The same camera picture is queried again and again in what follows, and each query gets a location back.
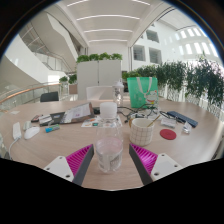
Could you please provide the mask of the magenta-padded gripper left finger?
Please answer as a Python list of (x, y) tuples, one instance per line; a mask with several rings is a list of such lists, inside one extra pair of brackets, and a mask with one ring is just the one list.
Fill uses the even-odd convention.
[(81, 186), (93, 155), (94, 146), (90, 144), (67, 157), (58, 156), (44, 170)]

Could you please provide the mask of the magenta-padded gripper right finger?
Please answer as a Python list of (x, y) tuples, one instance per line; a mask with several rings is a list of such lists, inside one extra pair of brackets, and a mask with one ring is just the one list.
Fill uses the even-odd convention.
[(144, 185), (182, 169), (182, 166), (167, 154), (157, 155), (134, 144), (129, 145), (129, 154)]

